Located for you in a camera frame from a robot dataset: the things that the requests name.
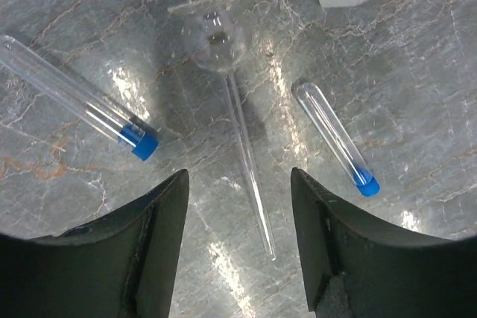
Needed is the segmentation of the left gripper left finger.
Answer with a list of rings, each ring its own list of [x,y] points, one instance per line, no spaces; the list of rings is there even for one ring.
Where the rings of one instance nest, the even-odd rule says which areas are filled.
[[[180,170],[59,236],[1,236],[3,317],[167,317],[189,203]]]

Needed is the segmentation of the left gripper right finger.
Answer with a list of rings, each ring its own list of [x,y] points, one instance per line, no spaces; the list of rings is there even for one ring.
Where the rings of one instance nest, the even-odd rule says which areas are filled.
[[[474,317],[476,239],[442,239],[382,220],[291,171],[291,203],[309,311],[350,317]]]

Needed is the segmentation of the glass stirring pipette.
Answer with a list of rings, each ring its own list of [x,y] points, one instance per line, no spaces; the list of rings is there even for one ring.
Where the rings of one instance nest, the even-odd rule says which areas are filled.
[[[168,12],[183,20],[183,43],[193,62],[199,68],[221,76],[247,195],[259,225],[264,250],[274,261],[277,258],[274,236],[236,80],[236,69],[250,53],[252,44],[251,29],[239,14],[244,1],[188,0],[169,7]]]

